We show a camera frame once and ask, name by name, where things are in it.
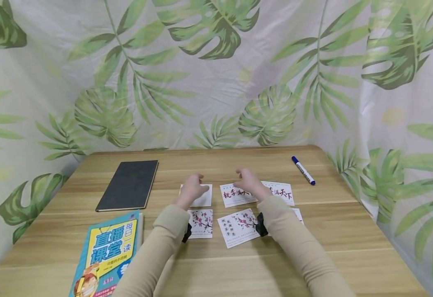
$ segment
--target hand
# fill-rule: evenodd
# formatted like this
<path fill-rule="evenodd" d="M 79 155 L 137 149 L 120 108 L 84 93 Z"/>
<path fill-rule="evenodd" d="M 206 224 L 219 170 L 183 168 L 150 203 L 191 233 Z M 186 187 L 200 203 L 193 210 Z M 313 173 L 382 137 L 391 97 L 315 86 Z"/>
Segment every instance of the hand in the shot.
<path fill-rule="evenodd" d="M 194 173 L 189 176 L 184 186 L 180 189 L 180 194 L 175 200 L 174 204 L 183 210 L 188 210 L 192 203 L 198 197 L 202 196 L 210 187 L 201 186 L 203 175 Z"/>
<path fill-rule="evenodd" d="M 258 177 L 248 168 L 238 168 L 236 169 L 236 173 L 240 175 L 241 180 L 235 182 L 233 185 L 236 188 L 243 189 L 244 191 L 253 194 L 259 202 L 262 202 L 264 198 L 273 195 L 269 188 L 265 187 Z"/>

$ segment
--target curtain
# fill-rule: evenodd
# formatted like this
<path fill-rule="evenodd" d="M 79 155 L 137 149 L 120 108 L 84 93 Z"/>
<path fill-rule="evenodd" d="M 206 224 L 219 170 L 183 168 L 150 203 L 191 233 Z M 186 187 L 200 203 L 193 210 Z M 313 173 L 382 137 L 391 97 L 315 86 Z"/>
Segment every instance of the curtain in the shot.
<path fill-rule="evenodd" d="M 94 151 L 307 144 L 433 296 L 433 0 L 0 0 L 0 259 Z"/>

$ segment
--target white card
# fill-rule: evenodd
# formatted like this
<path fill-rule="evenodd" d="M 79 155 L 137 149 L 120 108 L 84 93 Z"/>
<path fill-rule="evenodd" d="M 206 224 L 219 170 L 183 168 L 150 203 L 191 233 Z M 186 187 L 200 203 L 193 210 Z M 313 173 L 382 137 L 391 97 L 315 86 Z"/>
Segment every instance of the white card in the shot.
<path fill-rule="evenodd" d="M 220 185 L 221 196 L 225 207 L 237 206 L 256 202 L 257 199 L 251 193 L 236 188 L 233 184 Z"/>
<path fill-rule="evenodd" d="M 298 208 L 292 208 L 292 210 L 294 210 L 294 213 L 296 214 L 297 218 L 299 219 L 299 222 L 303 223 L 303 225 L 304 225 L 303 215 L 301 215 L 301 211 Z"/>
<path fill-rule="evenodd" d="M 255 230 L 257 219 L 250 208 L 218 219 L 226 247 L 232 248 L 259 237 Z"/>
<path fill-rule="evenodd" d="M 284 184 L 282 182 L 262 181 L 265 187 L 271 190 L 275 196 L 281 197 L 287 205 L 294 206 L 294 198 L 292 197 L 291 184 Z"/>
<path fill-rule="evenodd" d="M 210 184 L 202 184 L 202 186 L 208 186 L 209 189 L 202 196 L 195 199 L 190 207 L 207 207 L 212 205 L 212 185 Z"/>
<path fill-rule="evenodd" d="M 190 219 L 188 223 L 192 226 L 192 238 L 213 237 L 213 210 L 188 210 Z"/>

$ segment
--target dark gray notebook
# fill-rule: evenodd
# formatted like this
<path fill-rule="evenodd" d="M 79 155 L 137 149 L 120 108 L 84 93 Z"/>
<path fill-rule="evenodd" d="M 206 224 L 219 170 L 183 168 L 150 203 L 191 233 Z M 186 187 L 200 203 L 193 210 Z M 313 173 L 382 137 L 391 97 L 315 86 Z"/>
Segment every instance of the dark gray notebook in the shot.
<path fill-rule="evenodd" d="M 158 160 L 121 162 L 96 207 L 97 212 L 142 209 L 147 205 Z"/>

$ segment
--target blue marker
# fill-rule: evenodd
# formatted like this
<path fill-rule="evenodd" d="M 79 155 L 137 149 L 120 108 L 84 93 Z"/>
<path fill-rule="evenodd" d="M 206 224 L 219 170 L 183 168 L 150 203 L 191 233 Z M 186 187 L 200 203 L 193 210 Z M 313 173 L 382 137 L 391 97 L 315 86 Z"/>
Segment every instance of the blue marker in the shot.
<path fill-rule="evenodd" d="M 303 167 L 301 162 L 299 162 L 299 160 L 295 156 L 292 156 L 292 161 L 297 166 L 297 168 L 299 168 L 299 170 L 303 173 L 303 175 L 307 179 L 308 183 L 310 183 L 311 185 L 314 186 L 315 185 L 314 179 L 312 178 L 312 176 L 310 174 L 308 174 L 307 170 Z"/>

